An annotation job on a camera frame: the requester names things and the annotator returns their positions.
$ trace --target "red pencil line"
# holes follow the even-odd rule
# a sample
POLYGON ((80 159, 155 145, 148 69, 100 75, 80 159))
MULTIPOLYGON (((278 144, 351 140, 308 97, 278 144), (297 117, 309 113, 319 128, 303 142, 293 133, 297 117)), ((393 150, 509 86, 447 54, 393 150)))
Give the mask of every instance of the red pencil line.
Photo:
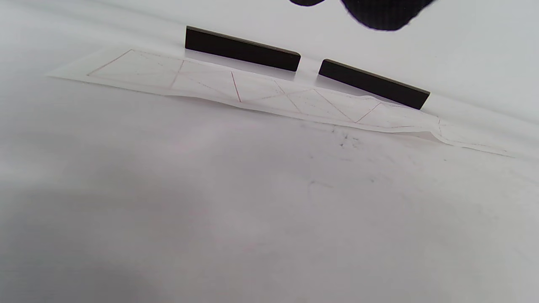
POLYGON ((340 109, 338 109, 333 103, 329 102, 328 99, 326 99, 326 97, 322 96, 321 93, 319 93, 317 90, 313 89, 317 94, 319 94, 322 98, 324 98, 325 101, 327 101, 329 104, 331 104, 331 106, 335 107, 336 110, 338 110, 341 114, 343 114, 343 116, 345 116, 346 118, 348 118, 350 120, 350 122, 353 122, 352 119, 350 119, 350 117, 348 117, 345 113, 343 113, 340 109))
POLYGON ((363 117, 361 117, 359 120, 356 121, 356 123, 360 122, 361 119, 365 118, 366 115, 370 114, 370 112, 374 111, 375 108, 378 107, 381 103, 378 103, 375 107, 373 107, 367 114, 364 114, 363 117))
POLYGON ((165 56, 165 55, 161 55, 161 54, 154 54, 154 53, 149 53, 149 52, 145 52, 145 51, 139 51, 139 50, 137 50, 137 52, 139 52, 139 53, 145 53, 145 54, 149 54, 149 55, 152 55, 152 56, 158 56, 158 57, 162 57, 162 58, 168 58, 168 59, 173 59, 173 60, 182 60, 182 59, 180 59, 180 58, 168 57, 168 56, 165 56))
POLYGON ((236 85, 236 80, 234 79, 234 73, 230 72, 230 74, 232 75, 232 81, 234 81, 234 88, 236 88, 236 94, 238 94, 238 101, 240 101, 241 103, 241 98, 239 97, 239 92, 238 92, 238 86, 236 85))
MULTIPOLYGON (((114 78, 107 78, 107 77, 101 77, 101 76, 98 76, 98 75, 92 75, 90 76, 92 78, 97 78, 97 79, 105 79, 105 80, 112 80, 112 81, 116 81, 116 82, 121 82, 121 83, 125 83, 125 84, 130 84, 130 85, 142 85, 142 86, 148 86, 148 87, 154 87, 154 88, 159 88, 159 89, 167 89, 165 86, 157 86, 157 85, 151 85, 151 84, 143 84, 143 83, 137 83, 137 82, 130 82, 130 81, 124 81, 124 80, 119 80, 119 79, 114 79, 114 78)), ((114 86, 114 85, 110 85, 110 84, 103 84, 103 85, 107 85, 107 86, 112 86, 112 87, 119 87, 119 88, 123 88, 123 89, 129 89, 131 91, 136 91, 136 92, 141 92, 141 93, 147 93, 147 94, 153 94, 153 93, 148 93, 146 91, 139 91, 135 88, 125 88, 125 87, 120 87, 120 86, 114 86)))
POLYGON ((186 77, 186 78, 189 79, 189 80, 191 80, 191 81, 193 81, 193 82, 196 82, 196 83, 198 83, 198 84, 200 84, 200 85, 202 85, 202 86, 204 86, 204 87, 207 87, 207 88, 209 88, 209 89, 212 89, 212 90, 214 90, 214 91, 216 91, 216 92, 218 92, 218 93, 220 93, 220 94, 223 94, 223 95, 225 95, 225 96, 227 96, 227 97, 230 97, 228 94, 225 94, 225 93, 223 93, 222 91, 220 91, 220 90, 218 90, 218 89, 215 89, 215 88, 213 88, 213 87, 211 87, 211 86, 208 86, 208 85, 206 85, 206 84, 204 84, 204 83, 202 83, 202 82, 200 82, 200 81, 197 81, 197 80, 195 80, 195 79, 193 79, 193 78, 190 78, 190 77, 186 77))
POLYGON ((288 99, 288 101, 290 101, 290 103, 292 103, 292 105, 294 105, 294 107, 298 110, 298 113, 302 114, 302 112, 300 111, 299 107, 296 105, 296 103, 294 103, 294 102, 292 101, 292 99, 290 99, 290 96, 289 96, 287 93, 285 93, 285 90, 282 89, 282 87, 279 85, 279 83, 277 83, 277 81, 275 81, 275 80, 273 80, 273 82, 275 82, 275 84, 277 84, 277 86, 278 86, 279 89, 282 91, 282 93, 286 96, 286 98, 288 99))
POLYGON ((111 63, 113 63, 113 62, 115 62, 116 60, 118 60, 118 59, 122 58, 123 56, 125 56, 125 55, 126 55, 128 52, 130 52, 130 51, 132 51, 132 50, 128 50, 127 52, 121 54, 118 58, 116 58, 116 59, 110 61, 109 63, 107 63, 107 64, 105 64, 105 65, 103 65, 103 66, 101 66, 101 67, 98 67, 97 69, 91 71, 91 72, 88 73, 87 75, 89 76, 90 74, 93 74, 93 73, 97 72, 98 70, 102 69, 103 67, 105 67, 105 66, 107 66, 107 65, 109 65, 109 64, 111 64, 111 63))
POLYGON ((174 85, 174 82, 176 82, 176 79, 178 78, 179 72, 182 70, 183 64, 185 63, 185 60, 182 61, 182 64, 179 66, 179 70, 174 76, 174 80, 172 80, 172 83, 169 85, 169 88, 172 88, 172 85, 174 85))

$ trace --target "black foam strip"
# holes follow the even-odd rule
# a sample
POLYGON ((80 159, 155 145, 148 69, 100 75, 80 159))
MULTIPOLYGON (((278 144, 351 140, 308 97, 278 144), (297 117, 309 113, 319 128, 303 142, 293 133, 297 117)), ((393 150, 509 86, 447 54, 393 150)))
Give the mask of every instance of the black foam strip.
POLYGON ((240 38, 187 26, 185 48, 248 61, 288 71, 297 71, 300 54, 240 38))
POLYGON ((322 62, 318 74, 415 109, 421 109, 430 95, 430 92, 423 89, 329 59, 322 62))

